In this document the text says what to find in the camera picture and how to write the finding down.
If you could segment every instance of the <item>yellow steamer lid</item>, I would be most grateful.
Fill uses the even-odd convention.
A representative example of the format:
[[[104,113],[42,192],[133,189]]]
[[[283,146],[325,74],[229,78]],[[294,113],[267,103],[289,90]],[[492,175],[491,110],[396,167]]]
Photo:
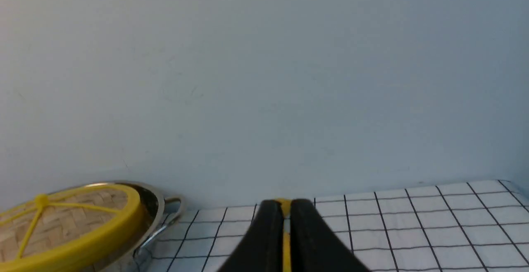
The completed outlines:
[[[0,213],[0,271],[77,272],[140,228],[138,192],[116,184],[38,195]]]

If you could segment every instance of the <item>stainless steel pot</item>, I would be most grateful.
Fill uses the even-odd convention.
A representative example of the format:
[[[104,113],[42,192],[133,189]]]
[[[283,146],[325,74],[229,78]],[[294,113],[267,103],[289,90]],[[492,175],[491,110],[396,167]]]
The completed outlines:
[[[166,229],[177,223],[184,210],[185,199],[182,196],[164,197],[154,187],[131,181],[109,181],[85,186],[94,186],[101,184],[122,184],[133,187],[140,194],[141,203],[147,211],[148,221],[145,222],[143,229],[137,236],[131,238],[122,248],[109,255],[103,261],[86,267],[82,272],[145,272],[151,262],[151,251],[157,243],[160,235]],[[162,223],[166,205],[179,202],[178,211],[170,214],[170,217]]]

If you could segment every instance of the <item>white wall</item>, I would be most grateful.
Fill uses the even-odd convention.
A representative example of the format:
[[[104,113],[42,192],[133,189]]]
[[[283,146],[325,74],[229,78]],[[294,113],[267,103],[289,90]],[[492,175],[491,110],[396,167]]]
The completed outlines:
[[[0,0],[0,208],[196,206],[528,168],[529,0]]]

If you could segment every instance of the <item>white tablecloth with black lines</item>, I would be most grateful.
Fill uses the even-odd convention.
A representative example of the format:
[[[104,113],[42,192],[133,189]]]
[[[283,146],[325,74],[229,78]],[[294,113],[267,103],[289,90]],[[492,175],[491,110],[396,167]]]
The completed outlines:
[[[354,193],[314,203],[374,272],[529,272],[529,199],[508,181]],[[149,272],[217,271],[258,208],[188,211],[151,251]]]

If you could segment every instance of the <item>pot handle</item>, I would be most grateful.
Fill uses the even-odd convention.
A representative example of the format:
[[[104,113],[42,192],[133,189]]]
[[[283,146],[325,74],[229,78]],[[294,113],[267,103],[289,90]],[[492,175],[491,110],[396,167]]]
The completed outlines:
[[[157,230],[155,230],[155,232],[153,232],[153,234],[149,236],[149,238],[147,238],[143,242],[143,244],[141,244],[140,247],[138,247],[137,250],[141,250],[145,248],[147,245],[151,244],[151,242],[153,242],[153,240],[156,240],[156,238],[160,236],[161,233],[163,233],[168,227],[177,223],[182,217],[182,214],[184,213],[184,211],[186,210],[186,200],[183,198],[183,196],[179,196],[179,195],[170,196],[170,197],[166,197],[164,200],[165,200],[166,205],[174,203],[174,202],[180,202],[180,207],[178,208],[178,211],[174,214],[170,214],[170,215],[174,215],[173,218],[170,219],[169,221],[166,221]]]

